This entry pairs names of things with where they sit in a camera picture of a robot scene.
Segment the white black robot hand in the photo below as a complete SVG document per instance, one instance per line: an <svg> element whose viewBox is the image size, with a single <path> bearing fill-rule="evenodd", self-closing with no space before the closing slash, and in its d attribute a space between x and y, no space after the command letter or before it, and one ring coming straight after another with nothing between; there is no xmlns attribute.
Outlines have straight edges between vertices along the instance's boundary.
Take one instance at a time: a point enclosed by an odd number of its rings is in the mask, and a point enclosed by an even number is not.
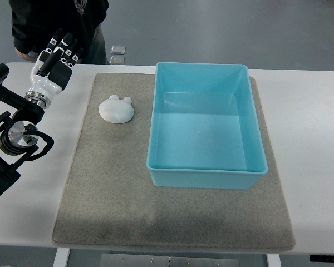
<svg viewBox="0 0 334 267"><path fill-rule="evenodd" d="M72 68L83 51L72 33L64 33L59 28L37 58L30 76L32 85L25 98L30 101L52 101L66 88Z"/></svg>

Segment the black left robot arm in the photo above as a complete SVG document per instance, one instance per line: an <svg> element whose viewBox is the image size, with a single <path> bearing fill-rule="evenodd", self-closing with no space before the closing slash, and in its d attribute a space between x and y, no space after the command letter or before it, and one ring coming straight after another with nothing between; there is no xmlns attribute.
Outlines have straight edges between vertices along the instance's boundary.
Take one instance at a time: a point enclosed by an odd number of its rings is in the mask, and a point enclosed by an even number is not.
<svg viewBox="0 0 334 267"><path fill-rule="evenodd" d="M0 156L0 196L21 177L17 169L24 162L41 158L54 144L51 136L37 129L44 115L43 108L2 85L8 74L8 66L1 63L0 101L17 111L14 114L6 111L0 115L0 149L7 155L20 158L9 164Z"/></svg>

